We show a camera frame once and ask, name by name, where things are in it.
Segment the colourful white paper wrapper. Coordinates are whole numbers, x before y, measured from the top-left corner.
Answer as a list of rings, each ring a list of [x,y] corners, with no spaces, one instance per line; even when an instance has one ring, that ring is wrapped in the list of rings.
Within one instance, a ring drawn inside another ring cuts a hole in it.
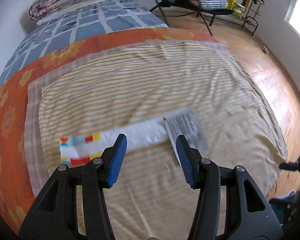
[[[197,113],[194,107],[188,107],[90,135],[61,137],[59,139],[61,162],[72,166],[86,164],[100,157],[106,148],[113,146],[119,134],[127,137],[128,152],[168,141],[175,155],[178,155],[176,139],[179,135],[184,135],[188,144],[199,152],[209,150]]]

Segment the orange floral bed sheet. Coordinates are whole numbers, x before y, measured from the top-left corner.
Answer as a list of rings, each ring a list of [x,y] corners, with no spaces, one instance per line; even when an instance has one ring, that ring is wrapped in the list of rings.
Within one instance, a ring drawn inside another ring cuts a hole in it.
[[[67,63],[107,49],[150,40],[216,39],[195,30],[146,28],[118,31],[69,44],[62,53],[52,51],[16,72],[0,87],[0,215],[17,233],[34,201],[24,151],[24,124],[29,83]]]

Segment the black clothes rack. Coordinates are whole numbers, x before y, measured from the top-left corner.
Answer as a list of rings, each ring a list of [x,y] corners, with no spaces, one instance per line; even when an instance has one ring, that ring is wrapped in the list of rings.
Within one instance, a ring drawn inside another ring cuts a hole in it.
[[[257,17],[260,16],[260,9],[264,5],[264,0],[236,0],[241,5],[245,6],[245,13],[242,19],[234,18],[239,21],[241,28],[249,32],[252,36],[255,35],[258,29]]]

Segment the yellow striped fringed blanket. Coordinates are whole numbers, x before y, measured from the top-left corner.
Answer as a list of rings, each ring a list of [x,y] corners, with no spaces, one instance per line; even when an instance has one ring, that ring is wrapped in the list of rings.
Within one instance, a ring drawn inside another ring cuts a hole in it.
[[[38,194],[61,163],[62,136],[118,134],[128,139],[117,183],[105,191],[118,239],[186,239],[198,192],[185,182],[165,118],[185,132],[197,117],[202,156],[244,166],[263,194],[287,160],[283,134],[266,97],[226,45],[147,41],[67,64],[28,86],[25,152]]]

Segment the yellow box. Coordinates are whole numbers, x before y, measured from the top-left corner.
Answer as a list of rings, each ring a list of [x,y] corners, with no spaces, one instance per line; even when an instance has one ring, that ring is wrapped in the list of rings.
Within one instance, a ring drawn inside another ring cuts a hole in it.
[[[245,13],[245,6],[241,5],[236,0],[227,0],[227,2],[227,9],[232,11],[230,15],[234,18],[242,19]]]

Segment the blue checkered bed sheet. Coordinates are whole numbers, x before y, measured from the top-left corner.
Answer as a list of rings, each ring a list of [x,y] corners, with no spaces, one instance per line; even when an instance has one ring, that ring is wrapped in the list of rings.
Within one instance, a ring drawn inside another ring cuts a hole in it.
[[[117,31],[166,28],[167,24],[133,0],[92,4],[50,20],[27,34],[6,64],[0,86],[28,64],[67,44]]]

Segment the black folding chair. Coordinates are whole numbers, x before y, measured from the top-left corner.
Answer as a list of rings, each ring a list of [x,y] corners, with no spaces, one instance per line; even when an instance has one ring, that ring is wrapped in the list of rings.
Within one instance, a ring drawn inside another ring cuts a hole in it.
[[[164,19],[164,22],[168,24],[166,14],[164,13],[164,8],[177,7],[182,9],[190,10],[191,13],[196,13],[198,17],[201,17],[207,29],[211,27],[214,22],[214,19],[217,15],[229,16],[232,11],[229,9],[219,9],[219,10],[203,10],[199,6],[197,1],[189,0],[155,0],[156,5],[150,10],[159,9],[161,16]]]

